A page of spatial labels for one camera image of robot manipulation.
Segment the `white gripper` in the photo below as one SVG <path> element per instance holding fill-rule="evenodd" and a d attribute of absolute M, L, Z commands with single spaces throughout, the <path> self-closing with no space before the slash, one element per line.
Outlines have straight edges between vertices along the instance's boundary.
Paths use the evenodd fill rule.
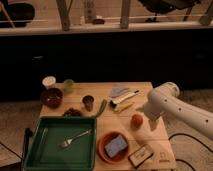
<path fill-rule="evenodd" d="M 149 119 L 148 123 L 150 130 L 154 131 L 158 127 L 158 119 L 161 117 L 163 112 L 163 107 L 161 103 L 156 103 L 153 101 L 147 101 L 143 105 L 137 108 L 139 112 L 143 112 L 144 115 Z"/>

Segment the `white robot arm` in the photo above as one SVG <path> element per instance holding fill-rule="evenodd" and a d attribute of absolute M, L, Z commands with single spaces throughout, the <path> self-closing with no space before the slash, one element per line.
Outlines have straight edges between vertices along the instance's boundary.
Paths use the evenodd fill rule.
<path fill-rule="evenodd" d="M 163 83 L 148 92 L 147 101 L 139 110 L 152 122 L 162 113 L 171 114 L 213 140 L 213 113 L 179 100 L 179 95 L 175 83 Z"/>

